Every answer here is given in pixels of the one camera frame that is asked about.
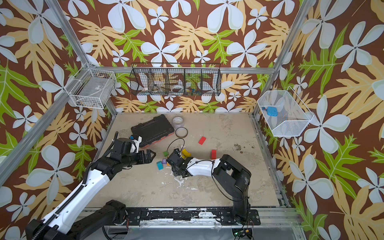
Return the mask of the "teal wood block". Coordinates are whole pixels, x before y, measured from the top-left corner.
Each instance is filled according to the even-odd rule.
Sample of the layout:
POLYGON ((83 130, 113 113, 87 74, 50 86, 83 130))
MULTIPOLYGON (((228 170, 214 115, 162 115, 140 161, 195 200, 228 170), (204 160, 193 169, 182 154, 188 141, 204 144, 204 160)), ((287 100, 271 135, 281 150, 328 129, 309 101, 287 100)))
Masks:
POLYGON ((158 170, 162 170, 164 168, 164 165, 161 161, 156 163, 158 170))

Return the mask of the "yellow arch block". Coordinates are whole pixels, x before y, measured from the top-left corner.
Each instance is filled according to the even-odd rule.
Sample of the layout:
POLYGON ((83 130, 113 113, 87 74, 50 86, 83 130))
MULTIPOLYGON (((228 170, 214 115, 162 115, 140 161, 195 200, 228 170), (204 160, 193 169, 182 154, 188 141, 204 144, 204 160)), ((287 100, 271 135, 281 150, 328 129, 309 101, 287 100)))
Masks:
POLYGON ((189 153, 186 149, 183 149, 183 150, 181 151, 181 153, 182 153, 182 157, 183 157, 184 159, 191 157, 191 153, 189 153))

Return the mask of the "white tape roll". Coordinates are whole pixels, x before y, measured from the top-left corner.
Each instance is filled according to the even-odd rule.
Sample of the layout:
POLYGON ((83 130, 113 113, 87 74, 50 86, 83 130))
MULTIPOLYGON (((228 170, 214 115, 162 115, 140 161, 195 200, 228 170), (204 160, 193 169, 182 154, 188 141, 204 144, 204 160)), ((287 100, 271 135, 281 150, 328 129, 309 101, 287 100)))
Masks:
POLYGON ((171 87, 171 92, 172 93, 182 93, 184 91, 184 86, 183 85, 173 85, 171 87))

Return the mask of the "blue object in basket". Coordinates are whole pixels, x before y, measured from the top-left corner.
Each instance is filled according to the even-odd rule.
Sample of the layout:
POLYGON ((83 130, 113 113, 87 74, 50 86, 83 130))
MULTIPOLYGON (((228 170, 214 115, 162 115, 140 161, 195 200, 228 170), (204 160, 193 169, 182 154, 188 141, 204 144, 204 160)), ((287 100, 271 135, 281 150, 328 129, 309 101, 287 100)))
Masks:
POLYGON ((278 111, 275 107, 262 107, 262 111, 264 111, 268 116, 277 117, 278 111))

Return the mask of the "black plastic tool case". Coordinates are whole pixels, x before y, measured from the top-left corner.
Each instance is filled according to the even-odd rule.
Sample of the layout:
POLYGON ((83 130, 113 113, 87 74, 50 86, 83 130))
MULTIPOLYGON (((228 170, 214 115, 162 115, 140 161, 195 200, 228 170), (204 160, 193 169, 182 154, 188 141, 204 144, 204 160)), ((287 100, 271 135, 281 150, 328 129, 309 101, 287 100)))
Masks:
POLYGON ((140 148, 145 148, 175 132, 174 127, 165 115, 159 115, 145 123, 131 127, 133 135, 142 137, 140 148))

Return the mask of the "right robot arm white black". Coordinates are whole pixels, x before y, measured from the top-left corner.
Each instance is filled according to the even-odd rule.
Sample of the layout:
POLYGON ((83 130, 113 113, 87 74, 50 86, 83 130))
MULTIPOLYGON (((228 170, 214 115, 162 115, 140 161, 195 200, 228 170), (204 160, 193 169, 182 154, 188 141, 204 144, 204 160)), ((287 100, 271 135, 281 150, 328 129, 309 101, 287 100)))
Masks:
POLYGON ((233 203, 230 218, 242 225, 248 221, 251 207, 248 190, 252 174, 234 158, 223 155, 215 160, 183 159, 179 149, 175 149, 166 162, 176 177, 210 177, 223 196, 233 203))

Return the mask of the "red wood block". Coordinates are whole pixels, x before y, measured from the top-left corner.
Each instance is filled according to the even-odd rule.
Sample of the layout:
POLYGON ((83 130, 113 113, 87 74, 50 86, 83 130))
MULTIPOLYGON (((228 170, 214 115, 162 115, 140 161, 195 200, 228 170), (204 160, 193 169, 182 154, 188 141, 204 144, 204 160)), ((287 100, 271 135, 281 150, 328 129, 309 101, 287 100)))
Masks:
POLYGON ((217 158, 217 151, 216 150, 212 150, 211 151, 211 160, 215 160, 217 158))

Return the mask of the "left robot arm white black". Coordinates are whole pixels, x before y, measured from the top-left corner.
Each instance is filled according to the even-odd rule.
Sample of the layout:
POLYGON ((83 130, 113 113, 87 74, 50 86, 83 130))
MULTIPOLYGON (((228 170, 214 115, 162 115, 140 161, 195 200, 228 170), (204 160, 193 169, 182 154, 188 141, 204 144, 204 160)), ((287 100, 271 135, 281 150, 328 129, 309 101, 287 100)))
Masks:
POLYGON ((78 216, 117 173, 134 165, 150 164, 156 153, 140 150, 140 139, 114 139, 106 152, 91 163, 82 182, 42 220, 32 220, 26 227, 28 240, 83 240, 97 229, 126 221, 126 206, 109 201, 100 210, 82 220, 78 216))

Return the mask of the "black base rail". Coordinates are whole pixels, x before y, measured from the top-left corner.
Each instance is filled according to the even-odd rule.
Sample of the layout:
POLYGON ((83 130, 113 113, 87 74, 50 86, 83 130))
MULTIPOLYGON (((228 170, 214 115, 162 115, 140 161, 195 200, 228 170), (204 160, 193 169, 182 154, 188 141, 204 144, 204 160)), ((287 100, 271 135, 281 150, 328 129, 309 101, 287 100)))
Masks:
POLYGON ((236 215, 232 207, 212 208, 126 208, 125 219, 129 226, 141 226, 144 221, 155 221, 166 219, 171 223, 188 222, 197 223, 201 220, 210 220, 223 226, 261 225, 259 213, 256 209, 247 210, 241 217, 236 215))

